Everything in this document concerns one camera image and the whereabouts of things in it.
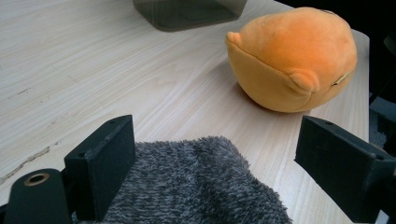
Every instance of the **screw hole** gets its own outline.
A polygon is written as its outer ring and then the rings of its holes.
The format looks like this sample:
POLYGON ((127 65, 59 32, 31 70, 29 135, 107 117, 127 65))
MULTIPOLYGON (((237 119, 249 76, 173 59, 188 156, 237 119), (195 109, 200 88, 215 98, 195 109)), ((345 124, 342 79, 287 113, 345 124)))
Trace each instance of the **screw hole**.
POLYGON ((28 187, 39 185, 45 182, 49 177, 50 175, 47 173, 31 175, 24 181, 24 185, 28 187))

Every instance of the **gray fuzzy cloth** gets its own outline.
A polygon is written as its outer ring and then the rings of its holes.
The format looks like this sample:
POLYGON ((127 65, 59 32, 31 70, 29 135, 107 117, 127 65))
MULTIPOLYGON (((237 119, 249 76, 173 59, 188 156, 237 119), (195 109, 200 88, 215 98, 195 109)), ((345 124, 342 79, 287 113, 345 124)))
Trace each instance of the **gray fuzzy cloth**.
POLYGON ((136 162, 105 223, 291 223, 224 137, 136 143, 136 162))

